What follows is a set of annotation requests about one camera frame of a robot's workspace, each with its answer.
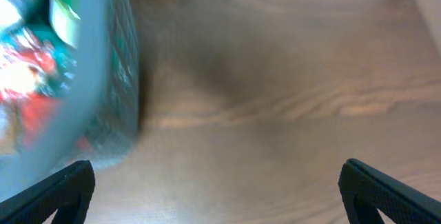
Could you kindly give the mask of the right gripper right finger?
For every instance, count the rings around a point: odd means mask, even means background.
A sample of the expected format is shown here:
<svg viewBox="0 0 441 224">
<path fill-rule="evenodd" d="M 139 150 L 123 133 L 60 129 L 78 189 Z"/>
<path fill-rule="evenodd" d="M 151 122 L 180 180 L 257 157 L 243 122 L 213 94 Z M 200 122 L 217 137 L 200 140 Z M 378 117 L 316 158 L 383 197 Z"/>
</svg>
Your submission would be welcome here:
<svg viewBox="0 0 441 224">
<path fill-rule="evenodd" d="M 348 159 L 338 187 L 351 224 L 384 224 L 381 214 L 394 223 L 439 223 L 440 202 L 381 171 Z"/>
</svg>

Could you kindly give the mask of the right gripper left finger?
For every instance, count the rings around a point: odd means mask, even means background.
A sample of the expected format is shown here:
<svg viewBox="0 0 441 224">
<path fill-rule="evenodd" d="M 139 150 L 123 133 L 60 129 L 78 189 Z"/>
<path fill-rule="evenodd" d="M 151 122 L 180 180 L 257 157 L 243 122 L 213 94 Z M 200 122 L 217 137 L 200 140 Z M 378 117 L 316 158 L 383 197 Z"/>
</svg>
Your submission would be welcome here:
<svg viewBox="0 0 441 224">
<path fill-rule="evenodd" d="M 83 224 L 94 193 L 91 162 L 77 161 L 1 202 L 1 223 Z"/>
</svg>

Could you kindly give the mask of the green Nescafe coffee bag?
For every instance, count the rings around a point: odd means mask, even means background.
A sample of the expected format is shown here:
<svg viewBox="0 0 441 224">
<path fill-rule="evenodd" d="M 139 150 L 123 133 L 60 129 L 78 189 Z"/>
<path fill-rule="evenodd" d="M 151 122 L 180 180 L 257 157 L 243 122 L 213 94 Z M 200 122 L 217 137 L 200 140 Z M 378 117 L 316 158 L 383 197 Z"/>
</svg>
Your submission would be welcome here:
<svg viewBox="0 0 441 224">
<path fill-rule="evenodd" d="M 77 62 L 43 25 L 1 37 L 1 154 L 29 146 L 69 92 Z"/>
</svg>

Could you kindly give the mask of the green lidded jar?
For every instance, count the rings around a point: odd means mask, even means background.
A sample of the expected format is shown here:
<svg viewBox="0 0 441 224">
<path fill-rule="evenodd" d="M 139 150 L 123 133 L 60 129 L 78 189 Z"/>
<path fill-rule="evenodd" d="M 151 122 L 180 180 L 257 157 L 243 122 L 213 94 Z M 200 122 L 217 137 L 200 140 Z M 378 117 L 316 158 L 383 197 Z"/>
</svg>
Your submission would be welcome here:
<svg viewBox="0 0 441 224">
<path fill-rule="evenodd" d="M 78 45 L 79 0 L 50 0 L 50 24 L 56 35 L 73 48 Z"/>
</svg>

